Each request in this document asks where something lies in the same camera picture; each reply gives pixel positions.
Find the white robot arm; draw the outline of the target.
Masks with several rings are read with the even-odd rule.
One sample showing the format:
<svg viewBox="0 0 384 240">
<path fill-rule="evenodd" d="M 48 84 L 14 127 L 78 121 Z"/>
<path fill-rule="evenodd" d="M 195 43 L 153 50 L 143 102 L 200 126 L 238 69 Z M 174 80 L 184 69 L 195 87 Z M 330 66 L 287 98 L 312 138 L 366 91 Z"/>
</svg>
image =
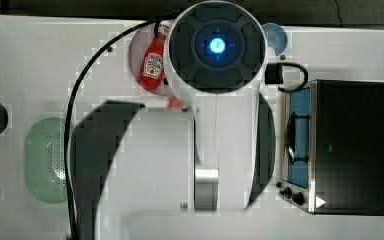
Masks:
<svg viewBox="0 0 384 240">
<path fill-rule="evenodd" d="M 179 199 L 195 211 L 239 211 L 251 203 L 259 147 L 260 88 L 268 65 L 262 26 L 244 8 L 210 0 L 183 11 L 166 36 L 163 63 L 175 97 L 194 117 L 192 173 L 173 182 Z M 70 169 L 77 207 L 75 240 L 114 239 L 131 211 L 167 208 L 160 171 L 152 171 L 148 187 L 156 200 L 141 198 L 141 188 L 125 190 L 113 206 L 105 206 L 103 190 L 116 152 L 143 104 L 106 101 L 75 128 L 70 141 Z"/>
</svg>

